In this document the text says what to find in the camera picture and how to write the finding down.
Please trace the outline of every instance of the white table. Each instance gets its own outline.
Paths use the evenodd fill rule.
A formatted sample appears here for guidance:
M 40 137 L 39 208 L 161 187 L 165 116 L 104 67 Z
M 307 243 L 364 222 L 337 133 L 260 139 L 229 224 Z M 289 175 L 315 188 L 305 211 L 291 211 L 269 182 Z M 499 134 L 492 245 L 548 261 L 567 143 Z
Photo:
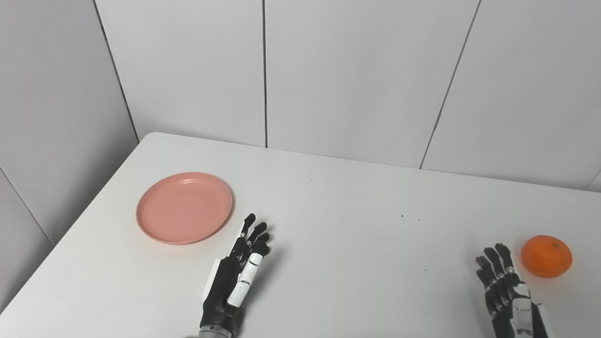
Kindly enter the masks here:
M 162 244 L 136 204 L 182 171 L 222 178 L 234 210 L 205 241 Z M 150 134 L 0 315 L 0 337 L 194 337 L 213 259 L 250 212 L 274 240 L 241 338 L 493 337 L 474 258 L 541 233 L 575 259 L 555 279 L 522 270 L 534 300 L 557 337 L 601 332 L 601 194 Z

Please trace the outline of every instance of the white tile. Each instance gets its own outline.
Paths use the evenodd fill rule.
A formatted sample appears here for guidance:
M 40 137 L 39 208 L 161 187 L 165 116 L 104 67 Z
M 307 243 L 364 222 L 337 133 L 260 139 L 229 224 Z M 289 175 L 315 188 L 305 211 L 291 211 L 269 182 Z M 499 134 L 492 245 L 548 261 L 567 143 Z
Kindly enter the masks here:
M 483 1 L 424 168 L 585 189 L 601 168 L 599 13 Z
M 52 246 L 0 171 L 0 312 Z
M 266 1 L 269 147 L 419 167 L 477 3 Z
M 140 138 L 265 145 L 260 0 L 96 3 Z
M 91 1 L 0 10 L 0 166 L 57 242 L 136 145 Z

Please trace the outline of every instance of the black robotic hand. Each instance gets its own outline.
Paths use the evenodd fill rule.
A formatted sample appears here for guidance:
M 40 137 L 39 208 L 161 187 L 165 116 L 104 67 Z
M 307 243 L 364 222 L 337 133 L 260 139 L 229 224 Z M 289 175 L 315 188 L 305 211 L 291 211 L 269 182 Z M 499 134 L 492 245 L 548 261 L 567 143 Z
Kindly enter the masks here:
M 476 274 L 484 284 L 486 307 L 497 338 L 549 338 L 539 304 L 530 300 L 530 291 L 517 274 L 510 250 L 497 243 L 476 258 Z
M 254 214 L 246 217 L 229 256 L 219 262 L 215 279 L 203 303 L 199 338 L 234 338 L 242 324 L 244 313 L 240 306 L 261 260 L 270 251 L 265 222 L 255 226 L 248 235 L 255 220 Z

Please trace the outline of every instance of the robot finger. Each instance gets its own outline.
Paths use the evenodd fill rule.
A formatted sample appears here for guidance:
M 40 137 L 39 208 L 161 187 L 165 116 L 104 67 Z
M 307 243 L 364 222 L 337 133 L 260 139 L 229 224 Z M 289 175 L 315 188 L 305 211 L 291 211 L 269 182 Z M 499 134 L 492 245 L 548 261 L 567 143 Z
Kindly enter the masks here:
M 484 248 L 484 254 L 492 263 L 492 268 L 495 272 L 495 275 L 501 276 L 505 272 L 503 266 L 501 265 L 501 260 L 499 259 L 499 254 L 493 248 Z

